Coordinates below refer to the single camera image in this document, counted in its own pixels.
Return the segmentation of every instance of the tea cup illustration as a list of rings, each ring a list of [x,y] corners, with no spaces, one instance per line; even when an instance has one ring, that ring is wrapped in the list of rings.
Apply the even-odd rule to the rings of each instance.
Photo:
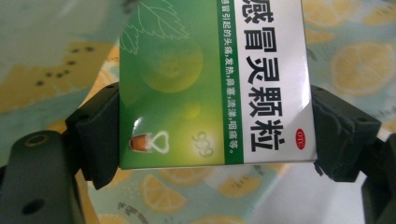
[[[152,153],[154,151],[165,154],[169,151],[169,133],[162,131],[155,134],[142,133],[132,136],[129,139],[129,148],[135,152]],[[156,144],[157,140],[163,139],[163,146],[159,147]]]

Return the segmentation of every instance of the green medicine box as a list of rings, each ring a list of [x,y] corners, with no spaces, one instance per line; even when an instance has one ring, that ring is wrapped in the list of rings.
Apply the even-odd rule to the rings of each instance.
[[[313,161],[300,0],[136,3],[120,38],[120,167]]]

